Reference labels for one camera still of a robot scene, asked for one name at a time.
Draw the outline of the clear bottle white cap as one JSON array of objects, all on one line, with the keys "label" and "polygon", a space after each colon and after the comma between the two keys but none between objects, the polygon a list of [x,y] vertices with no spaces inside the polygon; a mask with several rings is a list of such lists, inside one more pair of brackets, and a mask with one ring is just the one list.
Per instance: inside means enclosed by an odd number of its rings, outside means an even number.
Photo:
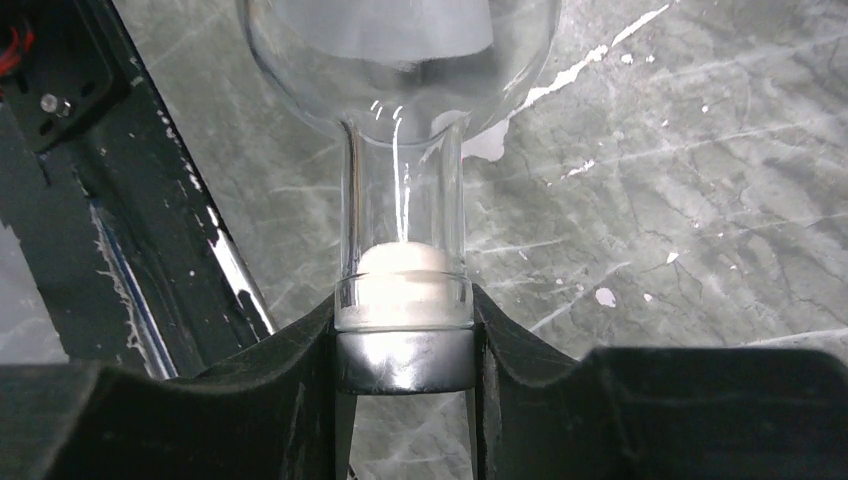
[{"label": "clear bottle white cap", "polygon": [[338,389],[471,389],[462,145],[529,92],[560,3],[241,1],[237,11],[288,107],[344,138]]}]

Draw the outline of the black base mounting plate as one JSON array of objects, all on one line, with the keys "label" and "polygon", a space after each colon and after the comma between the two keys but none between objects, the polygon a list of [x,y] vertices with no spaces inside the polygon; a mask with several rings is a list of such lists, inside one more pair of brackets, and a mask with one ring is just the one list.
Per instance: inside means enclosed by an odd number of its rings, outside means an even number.
[{"label": "black base mounting plate", "polygon": [[25,303],[8,362],[191,376],[275,331],[111,1],[1,5],[1,227]]}]

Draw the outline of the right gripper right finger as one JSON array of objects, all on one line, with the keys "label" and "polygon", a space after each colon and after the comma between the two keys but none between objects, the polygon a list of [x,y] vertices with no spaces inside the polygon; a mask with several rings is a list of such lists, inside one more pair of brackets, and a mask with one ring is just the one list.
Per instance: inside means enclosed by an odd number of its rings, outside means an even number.
[{"label": "right gripper right finger", "polygon": [[797,348],[573,359],[475,287],[478,479],[843,479],[847,368]]}]

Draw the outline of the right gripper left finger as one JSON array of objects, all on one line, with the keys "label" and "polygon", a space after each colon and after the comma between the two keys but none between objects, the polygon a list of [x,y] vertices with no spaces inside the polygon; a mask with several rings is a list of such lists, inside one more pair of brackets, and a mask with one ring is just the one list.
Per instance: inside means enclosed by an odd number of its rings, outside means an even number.
[{"label": "right gripper left finger", "polygon": [[5,479],[345,479],[334,302],[190,378],[100,362],[1,369]]}]

